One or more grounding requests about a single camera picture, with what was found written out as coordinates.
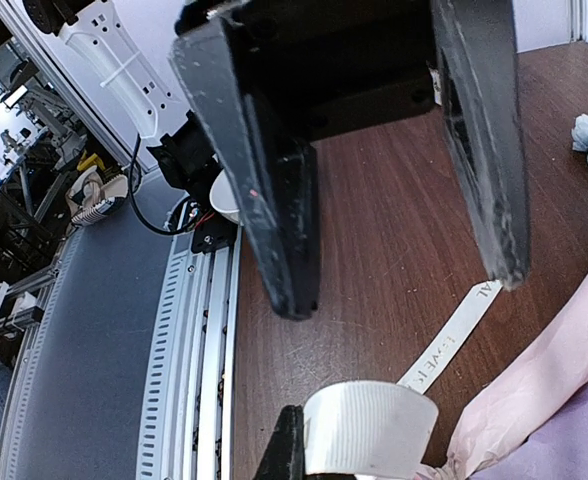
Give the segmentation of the aluminium front rail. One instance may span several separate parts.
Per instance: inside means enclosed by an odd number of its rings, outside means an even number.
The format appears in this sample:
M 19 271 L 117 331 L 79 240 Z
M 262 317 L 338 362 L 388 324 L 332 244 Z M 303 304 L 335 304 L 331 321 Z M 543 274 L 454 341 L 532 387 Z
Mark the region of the aluminium front rail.
M 227 479 L 240 246 L 125 215 L 74 233 L 24 337 L 0 479 Z

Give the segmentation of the aluminium right corner post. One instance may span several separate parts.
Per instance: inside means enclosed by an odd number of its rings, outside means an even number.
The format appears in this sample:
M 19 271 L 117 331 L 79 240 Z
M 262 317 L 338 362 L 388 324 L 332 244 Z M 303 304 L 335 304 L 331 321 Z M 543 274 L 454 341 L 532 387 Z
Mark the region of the aluminium right corner post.
M 587 31 L 587 1 L 568 0 L 569 41 L 583 41 Z

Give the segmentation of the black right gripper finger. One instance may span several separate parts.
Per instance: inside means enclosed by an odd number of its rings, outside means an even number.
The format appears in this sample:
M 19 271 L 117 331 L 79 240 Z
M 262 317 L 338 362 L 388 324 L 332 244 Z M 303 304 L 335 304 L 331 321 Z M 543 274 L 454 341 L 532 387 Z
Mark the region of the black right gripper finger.
M 282 408 L 254 480 L 305 478 L 304 412 L 302 406 Z

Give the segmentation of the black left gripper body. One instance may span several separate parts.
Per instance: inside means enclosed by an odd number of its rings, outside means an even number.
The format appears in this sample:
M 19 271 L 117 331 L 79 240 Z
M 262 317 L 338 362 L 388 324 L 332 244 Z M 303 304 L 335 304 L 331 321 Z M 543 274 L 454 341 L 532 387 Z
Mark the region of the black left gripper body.
M 188 1 L 179 52 L 222 50 L 219 85 L 309 141 L 428 113 L 436 45 L 427 1 Z

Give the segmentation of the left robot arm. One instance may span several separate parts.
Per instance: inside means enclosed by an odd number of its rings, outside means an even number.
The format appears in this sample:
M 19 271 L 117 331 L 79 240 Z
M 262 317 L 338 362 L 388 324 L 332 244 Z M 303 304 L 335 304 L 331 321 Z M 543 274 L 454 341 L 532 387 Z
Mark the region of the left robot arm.
M 509 1 L 188 1 L 170 62 L 189 107 L 155 78 L 108 1 L 28 1 L 29 23 L 99 76 L 150 141 L 166 181 L 203 198 L 224 173 L 273 310 L 307 319 L 320 283 L 313 143 L 441 104 L 488 276 L 530 270 L 526 167 Z

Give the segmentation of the cream ribbon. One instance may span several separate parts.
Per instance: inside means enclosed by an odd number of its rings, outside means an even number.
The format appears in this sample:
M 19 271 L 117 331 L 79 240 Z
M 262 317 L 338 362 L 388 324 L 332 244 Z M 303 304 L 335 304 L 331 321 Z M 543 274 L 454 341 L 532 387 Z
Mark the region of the cream ribbon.
M 501 289 L 499 281 L 471 287 L 398 382 L 348 381 L 313 394 L 303 407 L 305 473 L 413 479 L 438 417 L 436 404 L 425 393 Z

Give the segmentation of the purple tissue paper sheet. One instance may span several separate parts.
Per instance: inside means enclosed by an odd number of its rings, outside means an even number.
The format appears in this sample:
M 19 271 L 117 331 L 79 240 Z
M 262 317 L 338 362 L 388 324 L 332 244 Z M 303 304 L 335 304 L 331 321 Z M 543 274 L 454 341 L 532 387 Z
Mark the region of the purple tissue paper sheet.
M 464 408 L 420 479 L 588 479 L 588 274 L 540 335 Z

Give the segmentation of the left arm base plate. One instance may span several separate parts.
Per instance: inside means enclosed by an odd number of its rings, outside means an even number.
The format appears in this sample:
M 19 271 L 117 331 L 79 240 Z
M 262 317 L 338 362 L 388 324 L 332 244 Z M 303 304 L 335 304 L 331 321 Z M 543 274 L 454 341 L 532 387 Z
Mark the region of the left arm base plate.
M 213 253 L 234 245 L 238 233 L 238 225 L 220 213 L 204 217 L 193 230 L 191 252 L 193 254 Z

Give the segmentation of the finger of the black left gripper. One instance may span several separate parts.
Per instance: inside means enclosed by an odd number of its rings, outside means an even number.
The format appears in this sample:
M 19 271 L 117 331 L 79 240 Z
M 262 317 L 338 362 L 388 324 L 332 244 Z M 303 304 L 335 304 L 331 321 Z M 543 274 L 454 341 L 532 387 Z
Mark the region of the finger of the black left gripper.
M 507 290 L 530 272 L 530 210 L 510 1 L 430 4 L 445 138 L 480 257 Z
M 172 66 L 227 175 L 271 307 L 306 320 L 318 308 L 321 278 L 316 151 L 263 95 L 230 22 L 175 31 Z

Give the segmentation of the plain white round bowl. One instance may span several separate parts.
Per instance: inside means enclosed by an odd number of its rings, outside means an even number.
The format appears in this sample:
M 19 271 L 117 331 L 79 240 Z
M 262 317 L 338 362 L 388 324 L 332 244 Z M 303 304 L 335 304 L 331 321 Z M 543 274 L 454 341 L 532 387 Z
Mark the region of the plain white round bowl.
M 212 184 L 209 193 L 209 201 L 213 209 L 225 219 L 237 225 L 242 225 L 240 209 L 224 170 L 218 174 Z

